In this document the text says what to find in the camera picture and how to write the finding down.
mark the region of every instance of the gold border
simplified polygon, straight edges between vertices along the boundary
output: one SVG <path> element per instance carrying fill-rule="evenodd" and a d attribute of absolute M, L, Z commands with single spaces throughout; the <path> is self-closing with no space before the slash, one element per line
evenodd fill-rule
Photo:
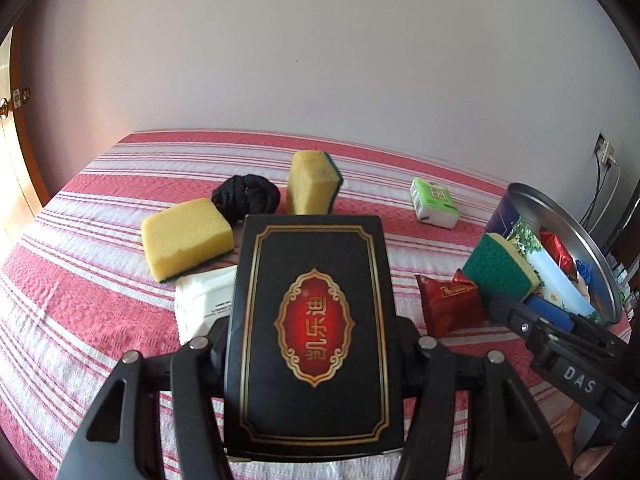
<path fill-rule="evenodd" d="M 289 303 L 295 301 L 295 299 L 300 295 L 302 292 L 302 283 L 309 278 L 319 278 L 327 284 L 329 295 L 331 295 L 334 301 L 340 303 L 340 306 L 342 307 L 342 318 L 345 322 L 344 334 L 342 335 L 342 345 L 340 348 L 336 348 L 334 354 L 329 357 L 329 369 L 320 375 L 305 374 L 300 369 L 300 357 L 297 356 L 293 349 L 289 348 L 287 345 L 287 332 L 284 327 L 284 320 L 287 317 L 287 307 L 289 306 Z M 289 290 L 285 292 L 282 302 L 280 303 L 278 319 L 273 322 L 273 325 L 278 331 L 278 345 L 280 346 L 280 354 L 282 355 L 282 358 L 297 379 L 311 384 L 314 388 L 321 382 L 331 379 L 342 366 L 342 362 L 349 354 L 349 346 L 351 345 L 351 329 L 353 329 L 354 324 L 353 319 L 351 319 L 351 314 L 349 313 L 347 299 L 340 290 L 340 286 L 332 280 L 331 276 L 323 274 L 317 269 L 312 269 L 305 274 L 300 274 L 296 281 L 291 284 Z"/>
<path fill-rule="evenodd" d="M 378 363 L 380 366 L 380 406 L 382 407 L 381 420 L 373 428 L 371 433 L 345 436 L 304 437 L 304 436 L 274 436 L 258 434 L 247 420 L 247 389 L 249 381 L 249 360 L 251 357 L 251 336 L 254 320 L 255 289 L 258 279 L 258 267 L 260 266 L 260 252 L 262 242 L 274 231 L 291 232 L 326 232 L 355 231 L 367 243 L 369 255 L 369 270 L 373 291 L 374 310 L 376 314 L 376 331 L 378 332 Z M 367 233 L 359 225 L 269 225 L 255 237 L 254 257 L 252 259 L 251 273 L 249 275 L 249 289 L 247 291 L 246 311 L 244 314 L 244 337 L 242 340 L 242 362 L 240 367 L 240 427 L 249 434 L 249 440 L 263 444 L 288 444 L 291 446 L 337 446 L 345 444 L 364 444 L 375 442 L 380 438 L 380 433 L 388 428 L 389 400 L 388 377 L 386 367 L 385 326 L 382 313 L 382 295 L 380 294 L 380 280 L 378 279 L 378 265 L 376 263 L 376 250 L 373 246 L 373 236 Z"/>

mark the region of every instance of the screw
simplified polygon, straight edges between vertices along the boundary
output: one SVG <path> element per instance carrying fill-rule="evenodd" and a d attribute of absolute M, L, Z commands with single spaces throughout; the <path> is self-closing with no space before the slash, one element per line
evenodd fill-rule
<path fill-rule="evenodd" d="M 423 335 L 418 339 L 418 345 L 425 350 L 433 350 L 438 346 L 438 340 L 430 335 Z"/>
<path fill-rule="evenodd" d="M 489 359 L 489 362 L 494 365 L 499 365 L 504 362 L 504 354 L 499 350 L 489 350 L 489 353 L 486 356 Z"/>
<path fill-rule="evenodd" d="M 202 350 L 208 344 L 209 340 L 203 335 L 199 335 L 189 341 L 189 348 L 191 348 L 192 350 Z"/>
<path fill-rule="evenodd" d="M 136 350 L 129 350 L 122 356 L 122 362 L 126 365 L 130 365 L 131 363 L 135 363 L 140 357 L 140 354 Z"/>

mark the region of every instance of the sponge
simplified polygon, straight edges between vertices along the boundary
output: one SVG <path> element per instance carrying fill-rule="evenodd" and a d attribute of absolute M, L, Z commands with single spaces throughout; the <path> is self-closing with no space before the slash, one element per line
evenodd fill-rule
<path fill-rule="evenodd" d="M 478 286 L 483 300 L 501 292 L 522 301 L 540 284 L 516 247 L 496 233 L 480 238 L 462 273 Z"/>
<path fill-rule="evenodd" d="M 326 152 L 293 154 L 287 180 L 287 213 L 321 215 L 331 212 L 342 175 Z"/>
<path fill-rule="evenodd" d="M 141 231 L 146 262 L 158 282 L 234 248 L 231 225 L 207 198 L 151 215 Z"/>

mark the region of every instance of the red oval label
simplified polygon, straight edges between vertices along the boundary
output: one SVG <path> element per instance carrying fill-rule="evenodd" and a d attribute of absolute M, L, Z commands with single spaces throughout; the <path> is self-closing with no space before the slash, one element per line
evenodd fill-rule
<path fill-rule="evenodd" d="M 354 322 L 337 283 L 313 269 L 291 284 L 274 325 L 287 366 L 315 388 L 342 366 Z"/>

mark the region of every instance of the metal tin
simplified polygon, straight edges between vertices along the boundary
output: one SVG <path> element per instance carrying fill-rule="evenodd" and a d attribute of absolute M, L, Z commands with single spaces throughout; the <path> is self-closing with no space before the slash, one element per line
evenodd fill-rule
<path fill-rule="evenodd" d="M 554 232 L 575 259 L 591 266 L 591 304 L 610 322 L 619 322 L 622 305 L 616 280 L 587 231 L 548 196 L 531 186 L 514 182 L 507 186 L 484 230 L 506 236 L 518 218 L 522 218 L 535 233 L 541 226 Z"/>

